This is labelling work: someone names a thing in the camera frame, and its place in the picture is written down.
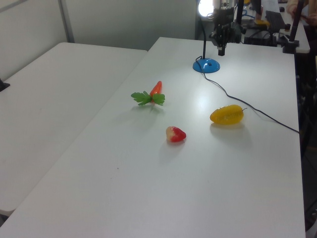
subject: yellow object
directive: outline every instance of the yellow object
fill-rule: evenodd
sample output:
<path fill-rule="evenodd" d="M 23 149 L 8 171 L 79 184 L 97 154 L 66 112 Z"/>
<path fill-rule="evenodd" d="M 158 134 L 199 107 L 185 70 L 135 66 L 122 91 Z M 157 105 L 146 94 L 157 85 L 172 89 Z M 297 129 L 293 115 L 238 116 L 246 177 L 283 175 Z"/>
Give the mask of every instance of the yellow object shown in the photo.
<path fill-rule="evenodd" d="M 243 118 L 243 110 L 239 105 L 230 105 L 215 110 L 210 115 L 210 120 L 214 123 L 230 125 L 241 121 Z"/>
<path fill-rule="evenodd" d="M 266 26 L 269 26 L 270 25 L 270 23 L 268 22 L 268 21 L 266 21 L 266 20 L 255 20 L 254 21 L 257 25 L 266 25 Z"/>

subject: wall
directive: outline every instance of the wall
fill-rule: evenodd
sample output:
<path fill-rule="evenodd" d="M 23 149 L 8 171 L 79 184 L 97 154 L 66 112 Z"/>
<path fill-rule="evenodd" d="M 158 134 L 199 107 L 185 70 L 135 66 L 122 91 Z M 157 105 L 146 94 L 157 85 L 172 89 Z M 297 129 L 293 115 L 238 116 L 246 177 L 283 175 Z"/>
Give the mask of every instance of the wall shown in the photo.
<path fill-rule="evenodd" d="M 0 12 L 0 78 L 67 42 L 57 0 L 27 0 Z"/>
<path fill-rule="evenodd" d="M 74 41 L 149 50 L 160 37 L 195 38 L 195 0 L 64 0 Z"/>

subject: black cable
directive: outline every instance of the black cable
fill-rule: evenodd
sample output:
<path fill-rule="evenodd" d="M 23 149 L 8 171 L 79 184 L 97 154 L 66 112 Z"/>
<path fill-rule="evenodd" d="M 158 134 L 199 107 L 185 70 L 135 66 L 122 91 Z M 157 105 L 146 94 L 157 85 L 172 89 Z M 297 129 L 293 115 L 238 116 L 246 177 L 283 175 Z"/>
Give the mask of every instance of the black cable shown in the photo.
<path fill-rule="evenodd" d="M 221 88 L 221 89 L 224 91 L 224 93 L 227 95 L 228 98 L 232 98 L 232 99 L 235 99 L 235 100 L 237 100 L 237 101 L 239 101 L 239 102 L 241 102 L 241 103 L 244 103 L 245 105 L 248 105 L 248 106 L 249 106 L 250 108 L 252 108 L 253 110 L 255 110 L 255 111 L 257 111 L 257 112 L 259 112 L 259 113 L 262 113 L 263 115 L 267 116 L 268 118 L 270 118 L 271 120 L 275 121 L 276 123 L 278 123 L 278 124 L 280 124 L 280 125 L 282 125 L 282 126 L 288 128 L 288 129 L 290 129 L 290 130 L 292 130 L 292 131 L 294 131 L 294 132 L 299 133 L 299 131 L 297 131 L 297 130 L 295 130 L 295 129 L 293 129 L 293 128 L 291 128 L 291 127 L 289 127 L 289 126 L 287 126 L 287 125 L 285 125 L 285 124 L 283 124 L 283 123 L 281 123 L 281 122 L 279 122 L 278 120 L 276 120 L 276 119 L 270 117 L 268 114 L 262 112 L 262 111 L 259 110 L 259 109 L 256 109 L 256 108 L 253 107 L 251 104 L 249 104 L 249 103 L 243 101 L 242 99 L 239 99 L 239 98 L 230 96 L 230 95 L 227 93 L 227 91 L 226 91 L 220 84 L 218 84 L 217 82 L 215 82 L 215 81 L 213 81 L 213 80 L 211 80 L 211 79 L 208 79 L 208 78 L 206 77 L 202 66 L 201 66 L 200 63 L 197 61 L 199 58 L 202 58 L 202 57 L 201 57 L 201 56 L 197 57 L 197 58 L 195 59 L 195 61 L 198 63 L 198 65 L 199 65 L 199 67 L 200 67 L 200 69 L 201 69 L 201 71 L 202 71 L 202 74 L 203 74 L 204 78 L 205 78 L 207 81 L 209 81 L 209 82 L 211 82 L 211 83 L 217 85 L 219 88 Z"/>

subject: orange carrot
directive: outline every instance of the orange carrot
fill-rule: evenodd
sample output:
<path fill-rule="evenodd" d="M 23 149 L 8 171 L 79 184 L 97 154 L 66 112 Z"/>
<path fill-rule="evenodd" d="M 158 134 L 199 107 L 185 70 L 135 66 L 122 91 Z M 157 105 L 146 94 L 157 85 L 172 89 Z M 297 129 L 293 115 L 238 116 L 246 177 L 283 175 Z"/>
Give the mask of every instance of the orange carrot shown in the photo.
<path fill-rule="evenodd" d="M 155 87 L 152 89 L 152 91 L 150 92 L 150 96 L 153 97 L 153 94 L 155 93 L 161 93 L 162 92 L 162 82 L 159 81 Z"/>

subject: yellow pepper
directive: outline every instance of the yellow pepper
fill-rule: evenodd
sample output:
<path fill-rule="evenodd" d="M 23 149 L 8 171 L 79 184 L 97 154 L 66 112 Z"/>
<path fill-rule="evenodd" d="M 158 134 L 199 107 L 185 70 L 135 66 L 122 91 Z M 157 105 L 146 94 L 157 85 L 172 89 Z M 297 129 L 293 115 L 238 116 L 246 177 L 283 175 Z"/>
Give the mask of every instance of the yellow pepper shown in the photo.
<path fill-rule="evenodd" d="M 210 115 L 210 120 L 214 123 L 230 125 L 241 121 L 243 110 L 239 105 L 230 105 L 218 108 Z"/>

